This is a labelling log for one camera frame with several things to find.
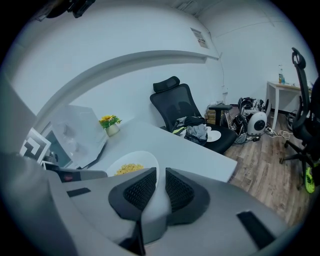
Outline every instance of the wooden floor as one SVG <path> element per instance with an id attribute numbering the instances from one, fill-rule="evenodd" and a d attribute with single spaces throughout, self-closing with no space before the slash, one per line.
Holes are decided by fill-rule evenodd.
<path id="1" fill-rule="evenodd" d="M 237 110 L 234 107 L 230 112 L 233 117 Z M 276 132 L 288 129 L 286 121 L 285 115 L 278 115 Z M 273 113 L 268 122 L 272 124 Z M 306 216 L 313 194 L 308 194 L 304 188 L 297 190 L 297 185 L 302 183 L 299 160 L 279 163 L 280 157 L 295 154 L 290 146 L 284 148 L 285 141 L 282 137 L 271 138 L 264 134 L 257 142 L 234 144 L 225 155 L 238 162 L 229 182 L 249 192 L 292 226 Z M 290 141 L 302 146 L 301 140 L 293 135 Z"/>

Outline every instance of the potted plant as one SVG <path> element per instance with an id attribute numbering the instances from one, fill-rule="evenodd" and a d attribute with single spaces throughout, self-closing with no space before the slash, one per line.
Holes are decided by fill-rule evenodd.
<path id="1" fill-rule="evenodd" d="M 105 115 L 101 118 L 101 120 L 99 120 L 101 126 L 105 129 L 109 137 L 119 132 L 119 127 L 117 124 L 120 124 L 121 121 L 122 120 L 115 115 Z"/>

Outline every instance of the yellow shoe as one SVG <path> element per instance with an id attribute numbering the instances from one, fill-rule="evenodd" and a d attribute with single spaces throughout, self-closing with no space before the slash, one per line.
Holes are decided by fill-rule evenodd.
<path id="1" fill-rule="evenodd" d="M 313 193 L 315 192 L 315 182 L 314 179 L 312 178 L 312 169 L 311 167 L 308 167 L 305 170 L 305 189 L 308 193 Z"/>

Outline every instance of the food on plate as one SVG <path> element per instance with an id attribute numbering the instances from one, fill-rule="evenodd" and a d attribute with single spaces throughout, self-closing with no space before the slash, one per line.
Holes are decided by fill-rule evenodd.
<path id="1" fill-rule="evenodd" d="M 116 174 L 114 176 L 135 172 L 143 168 L 144 167 L 141 164 L 134 164 L 134 163 L 124 164 L 121 166 L 121 169 L 116 171 Z"/>

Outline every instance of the black office chair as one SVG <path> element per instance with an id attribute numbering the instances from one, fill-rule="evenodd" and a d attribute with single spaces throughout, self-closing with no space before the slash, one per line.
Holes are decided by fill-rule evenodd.
<path id="1" fill-rule="evenodd" d="M 154 94 L 150 96 L 152 104 L 160 112 L 164 122 L 165 129 L 169 132 L 179 118 L 186 116 L 201 117 L 201 114 L 192 98 L 190 88 L 187 84 L 180 84 L 176 76 L 153 84 Z M 234 131 L 220 126 L 221 111 L 232 109 L 231 105 L 216 105 L 209 107 L 216 111 L 215 125 L 207 123 L 212 131 L 219 131 L 221 137 L 214 142 L 207 142 L 204 147 L 223 154 L 236 140 L 237 135 Z"/>
<path id="2" fill-rule="evenodd" d="M 320 157 L 320 80 L 318 78 L 313 85 L 310 102 L 307 78 L 304 71 L 306 67 L 305 58 L 297 49 L 292 48 L 292 50 L 292 63 L 296 68 L 301 88 L 300 105 L 292 124 L 292 131 L 297 139 L 302 140 L 304 148 L 301 149 L 287 140 L 284 147 L 291 146 L 297 153 L 285 158 L 281 157 L 279 162 L 282 164 L 286 160 L 293 159 L 299 159 L 302 162 L 303 183 L 297 187 L 299 190 L 305 182 L 307 163 L 314 167 L 313 162 Z"/>

